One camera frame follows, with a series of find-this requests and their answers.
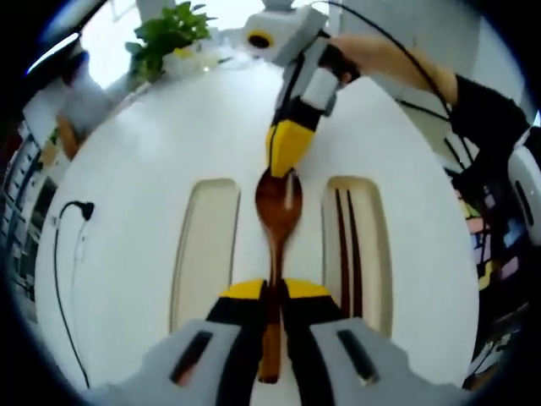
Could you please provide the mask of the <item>person's right hand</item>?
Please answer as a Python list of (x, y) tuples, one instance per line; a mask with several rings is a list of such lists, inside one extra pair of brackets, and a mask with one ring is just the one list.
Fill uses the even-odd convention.
[(333, 36), (330, 44), (354, 64), (360, 74), (383, 74), (403, 84), (407, 81), (404, 53), (385, 38), (345, 34)]

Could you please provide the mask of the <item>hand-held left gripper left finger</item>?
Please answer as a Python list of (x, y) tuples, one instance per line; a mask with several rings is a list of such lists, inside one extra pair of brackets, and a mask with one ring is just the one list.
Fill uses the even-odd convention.
[(262, 355), (267, 283), (237, 283), (208, 316), (188, 321), (137, 372), (83, 393), (84, 405), (248, 405)]

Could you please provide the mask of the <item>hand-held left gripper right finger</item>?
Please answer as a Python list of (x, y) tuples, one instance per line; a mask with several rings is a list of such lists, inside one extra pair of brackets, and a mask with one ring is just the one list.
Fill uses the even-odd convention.
[(322, 285), (281, 283), (287, 354), (303, 405), (464, 405), (466, 391), (414, 373), (405, 351), (358, 317), (345, 318)]

